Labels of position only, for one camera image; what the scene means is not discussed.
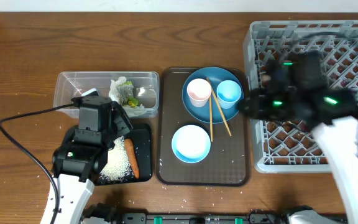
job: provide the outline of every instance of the wooden chopsticks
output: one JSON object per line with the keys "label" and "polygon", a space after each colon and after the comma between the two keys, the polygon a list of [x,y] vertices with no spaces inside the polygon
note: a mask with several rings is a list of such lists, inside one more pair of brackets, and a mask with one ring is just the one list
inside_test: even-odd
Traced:
{"label": "wooden chopsticks", "polygon": [[211,135],[211,142],[213,142],[213,139],[214,139],[213,132],[212,132],[212,124],[213,124],[213,122],[212,122],[212,96],[209,96],[209,132]]}
{"label": "wooden chopsticks", "polygon": [[[211,85],[212,95],[214,96],[216,105],[218,106],[218,109],[219,109],[219,112],[220,112],[220,114],[221,114],[221,116],[222,116],[224,125],[226,126],[226,129],[227,129],[227,131],[229,132],[229,135],[231,136],[231,132],[230,132],[229,126],[227,125],[226,118],[224,117],[224,114],[223,114],[221,105],[219,105],[219,101],[218,101],[218,99],[216,98],[214,88],[212,87],[212,84],[211,84],[211,82],[210,82],[210,80],[209,80],[208,77],[206,77],[206,80],[207,80],[207,81],[209,82],[209,84]],[[212,105],[211,97],[209,97],[209,123],[210,123],[209,127],[211,128],[211,141],[212,141],[212,106],[211,106],[211,105]]]}

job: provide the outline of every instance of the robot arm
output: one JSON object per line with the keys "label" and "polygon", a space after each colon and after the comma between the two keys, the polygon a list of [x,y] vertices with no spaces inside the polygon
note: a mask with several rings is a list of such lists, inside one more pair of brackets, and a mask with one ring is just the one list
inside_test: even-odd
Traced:
{"label": "robot arm", "polygon": [[312,135],[327,157],[349,223],[358,223],[358,120],[352,116],[321,123]]}
{"label": "robot arm", "polygon": [[[84,207],[93,193],[94,183],[107,163],[108,149],[114,147],[116,138],[132,129],[123,108],[110,98],[85,96],[72,101],[80,109],[78,126],[66,132],[52,160],[53,180],[60,199],[56,224],[79,224]],[[50,223],[52,219],[54,197],[51,184],[42,224]]]}
{"label": "robot arm", "polygon": [[[268,61],[269,83],[263,90],[251,90],[239,102],[239,111],[251,119],[306,121],[328,159],[349,223],[358,223],[358,105],[353,92],[328,88],[328,81],[319,69],[318,52],[289,58],[290,63]],[[295,214],[289,220],[324,223],[316,218],[316,213]]]}

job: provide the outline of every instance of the blue bowl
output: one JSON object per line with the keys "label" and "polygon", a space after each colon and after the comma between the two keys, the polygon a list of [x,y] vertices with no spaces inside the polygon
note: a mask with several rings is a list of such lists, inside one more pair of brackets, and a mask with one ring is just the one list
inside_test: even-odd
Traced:
{"label": "blue bowl", "polygon": [[202,161],[210,149],[211,139],[208,133],[199,126],[183,126],[173,135],[172,151],[183,162]]}

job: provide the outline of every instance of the brown tray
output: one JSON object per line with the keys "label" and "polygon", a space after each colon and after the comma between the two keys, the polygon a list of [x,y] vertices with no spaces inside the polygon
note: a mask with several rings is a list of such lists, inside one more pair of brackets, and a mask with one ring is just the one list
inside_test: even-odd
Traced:
{"label": "brown tray", "polygon": [[[250,179],[249,120],[241,114],[227,123],[232,137],[223,123],[214,124],[214,141],[207,157],[201,162],[187,164],[173,153],[171,141],[180,127],[195,124],[209,133],[209,123],[198,121],[187,112],[181,98],[186,79],[198,68],[169,68],[162,76],[160,104],[159,147],[156,174],[169,185],[242,186]],[[248,91],[246,76],[238,69],[228,69]]]}

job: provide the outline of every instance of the carrot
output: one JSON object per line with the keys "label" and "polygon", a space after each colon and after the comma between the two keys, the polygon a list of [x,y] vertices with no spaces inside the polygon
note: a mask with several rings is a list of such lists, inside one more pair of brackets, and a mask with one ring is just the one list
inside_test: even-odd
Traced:
{"label": "carrot", "polygon": [[134,171],[135,178],[139,178],[139,167],[137,166],[136,162],[136,156],[135,156],[135,150],[134,150],[134,144],[132,143],[132,140],[125,139],[125,151],[128,155],[129,164],[132,167],[132,171]]}

